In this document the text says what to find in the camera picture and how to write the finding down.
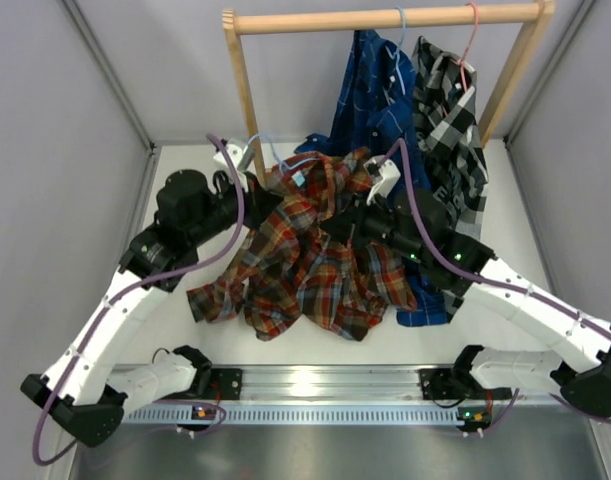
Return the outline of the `red brown plaid shirt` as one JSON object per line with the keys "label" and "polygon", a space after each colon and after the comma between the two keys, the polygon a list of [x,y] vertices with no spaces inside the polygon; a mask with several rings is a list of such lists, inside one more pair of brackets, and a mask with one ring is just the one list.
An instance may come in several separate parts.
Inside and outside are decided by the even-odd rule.
{"label": "red brown plaid shirt", "polygon": [[360,342],[389,307],[413,312],[417,301],[401,257],[374,242],[347,246],[320,229],[372,182],[361,147],[344,157],[306,152],[287,159],[292,172],[273,167],[269,190],[282,202],[211,284],[187,291],[195,321],[242,314],[258,339],[272,340],[306,317],[346,340]]}

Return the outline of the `light blue hanger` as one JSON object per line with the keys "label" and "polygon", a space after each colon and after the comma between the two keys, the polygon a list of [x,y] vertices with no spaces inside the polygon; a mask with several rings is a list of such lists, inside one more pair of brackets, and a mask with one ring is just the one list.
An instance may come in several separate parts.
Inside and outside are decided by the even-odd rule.
{"label": "light blue hanger", "polygon": [[251,145],[255,140],[260,140],[261,142],[265,142],[269,145],[272,157],[276,161],[276,164],[278,165],[279,171],[281,173],[286,173],[287,171],[295,171],[300,167],[305,166],[308,162],[319,160],[317,156],[309,156],[297,162],[289,163],[286,159],[283,159],[278,155],[275,144],[268,134],[262,132],[256,133],[247,139],[247,144]]}

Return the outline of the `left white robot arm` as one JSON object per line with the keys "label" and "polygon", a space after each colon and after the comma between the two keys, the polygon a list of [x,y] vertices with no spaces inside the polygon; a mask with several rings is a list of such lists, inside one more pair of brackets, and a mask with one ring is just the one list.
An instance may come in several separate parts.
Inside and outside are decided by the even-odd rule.
{"label": "left white robot arm", "polygon": [[114,367],[151,313],[198,262],[197,249],[231,226],[260,226],[282,198],[245,173],[171,174],[156,195],[154,221],[129,244],[90,320],[61,358],[30,374],[22,392],[76,441],[97,447],[132,412],[169,396],[198,399],[212,364],[183,345],[156,363],[117,374]]}

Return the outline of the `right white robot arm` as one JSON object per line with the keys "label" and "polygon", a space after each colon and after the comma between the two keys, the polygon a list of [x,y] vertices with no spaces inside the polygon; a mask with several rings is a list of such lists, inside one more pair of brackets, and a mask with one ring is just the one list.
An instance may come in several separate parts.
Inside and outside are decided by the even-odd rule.
{"label": "right white robot arm", "polygon": [[399,253],[464,305],[495,313],[544,345],[542,351],[466,346],[450,372],[457,394],[540,390],[591,418],[611,421],[611,323],[554,297],[491,248],[450,228],[444,206],[428,191],[412,199],[399,194],[393,207],[357,195],[321,227],[341,243],[374,243]]}

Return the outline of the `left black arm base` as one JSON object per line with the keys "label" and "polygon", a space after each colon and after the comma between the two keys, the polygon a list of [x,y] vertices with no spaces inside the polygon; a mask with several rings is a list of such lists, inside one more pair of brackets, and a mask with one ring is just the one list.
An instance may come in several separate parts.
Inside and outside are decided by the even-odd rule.
{"label": "left black arm base", "polygon": [[196,368],[196,376],[187,390],[169,394],[158,403],[191,404],[191,419],[201,420],[202,424],[178,424],[177,427],[191,437],[199,433],[211,433],[221,428],[226,412],[221,402],[238,401],[243,385],[243,370],[233,367],[215,367],[198,349],[188,345],[174,350],[159,348],[153,354],[155,360],[160,352],[180,355]]}

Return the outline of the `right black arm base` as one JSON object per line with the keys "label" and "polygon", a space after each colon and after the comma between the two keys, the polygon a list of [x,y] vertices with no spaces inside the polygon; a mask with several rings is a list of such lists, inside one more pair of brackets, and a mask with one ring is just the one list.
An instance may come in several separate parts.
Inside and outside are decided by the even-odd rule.
{"label": "right black arm base", "polygon": [[513,407],[518,390],[483,387],[471,374],[474,360],[483,346],[466,346],[450,367],[432,367],[420,370],[422,398],[442,409],[457,409],[457,418],[463,421],[458,429],[464,434],[483,437],[504,417],[507,411],[494,416],[494,402],[508,400]]}

